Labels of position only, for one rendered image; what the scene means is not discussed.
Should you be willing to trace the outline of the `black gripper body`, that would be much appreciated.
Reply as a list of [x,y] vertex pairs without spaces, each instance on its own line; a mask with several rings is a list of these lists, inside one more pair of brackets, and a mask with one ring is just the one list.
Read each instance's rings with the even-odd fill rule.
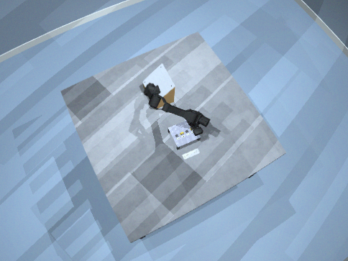
[[198,136],[203,133],[203,130],[199,125],[189,123],[193,127],[193,133],[195,136]]

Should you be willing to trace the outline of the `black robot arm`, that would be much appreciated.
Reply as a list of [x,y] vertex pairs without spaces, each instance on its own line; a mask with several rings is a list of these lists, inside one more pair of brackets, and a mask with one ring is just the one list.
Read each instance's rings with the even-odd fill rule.
[[183,110],[178,107],[170,105],[164,97],[159,95],[160,89],[158,85],[154,85],[154,83],[148,83],[145,86],[145,89],[143,91],[143,94],[149,97],[149,105],[154,108],[155,110],[160,110],[157,108],[158,104],[160,103],[160,99],[164,102],[164,106],[161,110],[165,112],[170,112],[172,114],[178,115],[183,117],[187,122],[192,124],[202,124],[205,127],[208,126],[210,119],[205,117],[201,112],[195,111],[192,109]]

